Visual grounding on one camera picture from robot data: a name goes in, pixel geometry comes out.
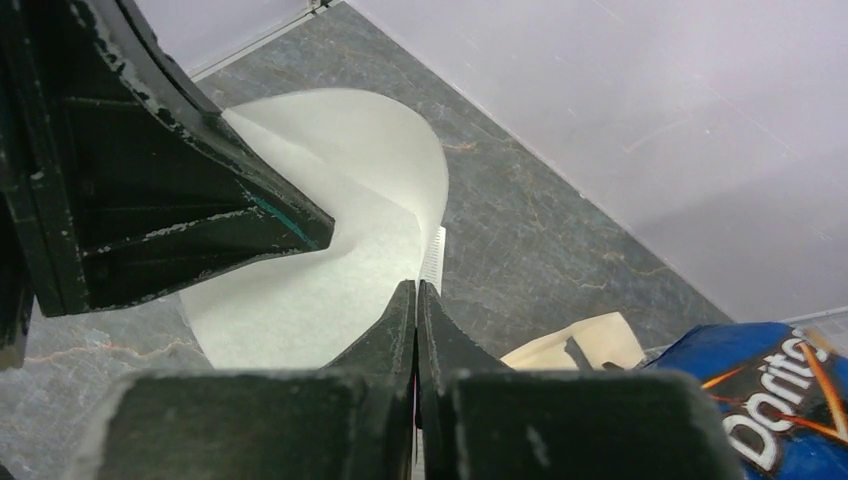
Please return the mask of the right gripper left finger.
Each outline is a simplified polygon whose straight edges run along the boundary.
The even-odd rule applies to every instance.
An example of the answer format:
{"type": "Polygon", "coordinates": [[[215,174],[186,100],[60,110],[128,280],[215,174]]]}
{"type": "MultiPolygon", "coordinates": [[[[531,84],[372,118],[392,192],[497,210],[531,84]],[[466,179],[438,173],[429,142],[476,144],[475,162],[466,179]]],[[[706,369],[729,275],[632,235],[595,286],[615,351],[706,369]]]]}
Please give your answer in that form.
{"type": "Polygon", "coordinates": [[[95,408],[76,479],[408,479],[416,287],[319,369],[143,371],[95,408]]]}

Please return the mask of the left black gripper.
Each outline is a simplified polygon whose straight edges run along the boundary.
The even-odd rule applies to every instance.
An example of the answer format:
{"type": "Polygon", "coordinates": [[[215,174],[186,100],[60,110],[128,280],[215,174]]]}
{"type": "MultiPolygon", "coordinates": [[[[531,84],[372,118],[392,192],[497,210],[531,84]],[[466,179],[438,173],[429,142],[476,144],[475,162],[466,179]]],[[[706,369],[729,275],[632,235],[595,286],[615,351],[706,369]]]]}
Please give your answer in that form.
{"type": "Polygon", "coordinates": [[[1,194],[2,371],[23,366],[34,295],[47,316],[126,308],[334,230],[132,1],[2,3],[1,194]]]}

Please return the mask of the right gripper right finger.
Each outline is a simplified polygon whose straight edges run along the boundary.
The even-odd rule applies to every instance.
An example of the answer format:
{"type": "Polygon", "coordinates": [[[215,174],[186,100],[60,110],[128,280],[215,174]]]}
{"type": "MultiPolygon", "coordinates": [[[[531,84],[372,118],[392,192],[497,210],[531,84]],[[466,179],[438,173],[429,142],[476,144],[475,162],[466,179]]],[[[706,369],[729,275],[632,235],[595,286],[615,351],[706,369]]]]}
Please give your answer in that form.
{"type": "Polygon", "coordinates": [[[430,479],[738,479],[716,405],[669,370],[518,371],[417,288],[418,422],[430,479]]]}

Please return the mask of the white paper coffee filter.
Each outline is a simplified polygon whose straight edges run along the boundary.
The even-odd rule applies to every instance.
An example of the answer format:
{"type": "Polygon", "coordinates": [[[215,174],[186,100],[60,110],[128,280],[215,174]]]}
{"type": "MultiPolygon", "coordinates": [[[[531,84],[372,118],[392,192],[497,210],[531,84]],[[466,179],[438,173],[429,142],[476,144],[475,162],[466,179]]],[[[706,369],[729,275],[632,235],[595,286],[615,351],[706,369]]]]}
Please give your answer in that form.
{"type": "Polygon", "coordinates": [[[316,89],[227,108],[224,119],[335,221],[321,251],[253,263],[180,294],[216,369],[328,364],[421,276],[446,209],[441,142],[415,111],[353,89],[316,89]]]}

